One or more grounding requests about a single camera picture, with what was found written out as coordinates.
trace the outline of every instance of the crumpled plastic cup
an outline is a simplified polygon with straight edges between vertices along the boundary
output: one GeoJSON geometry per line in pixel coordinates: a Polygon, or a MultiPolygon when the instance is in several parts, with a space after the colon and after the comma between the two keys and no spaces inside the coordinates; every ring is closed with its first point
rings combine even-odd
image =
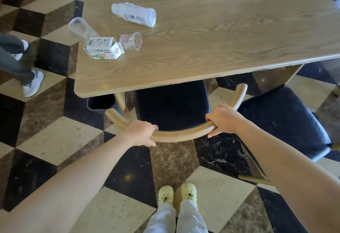
{"type": "Polygon", "coordinates": [[[121,35],[119,43],[122,45],[123,49],[138,51],[140,45],[142,45],[142,35],[139,32],[135,32],[131,35],[121,35]]]}
{"type": "Polygon", "coordinates": [[[89,37],[99,37],[98,33],[92,29],[82,17],[76,17],[68,25],[72,37],[86,42],[89,37]]]}

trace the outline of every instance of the shoe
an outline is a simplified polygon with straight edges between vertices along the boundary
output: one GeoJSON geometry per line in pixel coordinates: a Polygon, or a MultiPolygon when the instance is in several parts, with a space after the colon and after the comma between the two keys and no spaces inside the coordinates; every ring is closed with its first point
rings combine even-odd
{"type": "Polygon", "coordinates": [[[23,86],[23,95],[28,98],[32,97],[34,94],[36,94],[40,88],[41,82],[44,79],[43,72],[32,70],[32,72],[35,74],[34,79],[32,82],[28,85],[23,86]]]}
{"type": "MultiPolygon", "coordinates": [[[[26,51],[28,49],[28,42],[25,40],[21,40],[23,43],[23,50],[26,51]]],[[[22,53],[19,54],[12,54],[12,56],[16,59],[16,60],[20,60],[22,58],[22,53]]]]}
{"type": "Polygon", "coordinates": [[[197,191],[193,183],[185,182],[181,187],[182,201],[190,200],[197,207],[197,191]]]}
{"type": "Polygon", "coordinates": [[[158,192],[158,207],[163,203],[173,204],[173,188],[171,186],[163,186],[158,192]]]}

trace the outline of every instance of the white plastic bottle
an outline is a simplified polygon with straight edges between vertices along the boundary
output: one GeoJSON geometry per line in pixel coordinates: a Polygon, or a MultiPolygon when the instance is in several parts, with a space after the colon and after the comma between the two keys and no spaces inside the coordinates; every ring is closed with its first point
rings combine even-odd
{"type": "Polygon", "coordinates": [[[156,11],[153,8],[144,8],[130,3],[113,4],[111,7],[115,15],[126,21],[153,27],[156,22],[156,11]]]}

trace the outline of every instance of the white carton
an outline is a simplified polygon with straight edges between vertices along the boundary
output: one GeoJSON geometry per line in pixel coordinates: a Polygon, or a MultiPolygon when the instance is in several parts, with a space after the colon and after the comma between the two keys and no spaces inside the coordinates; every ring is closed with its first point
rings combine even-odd
{"type": "Polygon", "coordinates": [[[92,59],[117,59],[124,54],[122,45],[113,37],[90,37],[86,40],[84,50],[92,59]]]}

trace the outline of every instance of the black trash bin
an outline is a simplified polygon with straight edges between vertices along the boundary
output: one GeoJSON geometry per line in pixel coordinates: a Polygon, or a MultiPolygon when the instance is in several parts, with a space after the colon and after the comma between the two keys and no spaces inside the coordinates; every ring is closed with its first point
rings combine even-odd
{"type": "Polygon", "coordinates": [[[87,108],[105,115],[105,111],[109,108],[114,108],[123,115],[114,94],[90,97],[87,99],[87,108]]]}

